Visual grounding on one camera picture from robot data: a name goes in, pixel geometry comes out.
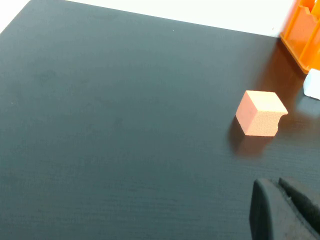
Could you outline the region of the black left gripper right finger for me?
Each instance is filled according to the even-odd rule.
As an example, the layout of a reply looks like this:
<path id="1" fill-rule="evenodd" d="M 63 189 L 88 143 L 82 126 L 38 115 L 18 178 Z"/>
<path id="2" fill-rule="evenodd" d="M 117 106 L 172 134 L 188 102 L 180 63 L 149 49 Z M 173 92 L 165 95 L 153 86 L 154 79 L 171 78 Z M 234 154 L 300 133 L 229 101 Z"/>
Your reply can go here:
<path id="1" fill-rule="evenodd" d="M 293 178 L 282 178 L 278 180 L 291 201 L 316 231 L 320 231 L 320 193 L 294 180 Z"/>

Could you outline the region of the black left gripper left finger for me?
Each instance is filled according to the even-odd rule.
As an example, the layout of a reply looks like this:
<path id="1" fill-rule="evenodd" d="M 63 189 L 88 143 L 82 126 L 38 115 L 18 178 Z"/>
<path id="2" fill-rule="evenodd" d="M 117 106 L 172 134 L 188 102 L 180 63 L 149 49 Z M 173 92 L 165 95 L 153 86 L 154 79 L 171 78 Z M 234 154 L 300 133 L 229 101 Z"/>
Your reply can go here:
<path id="1" fill-rule="evenodd" d="M 249 223 L 254 240 L 318 240 L 278 181 L 259 178 L 253 183 Z"/>

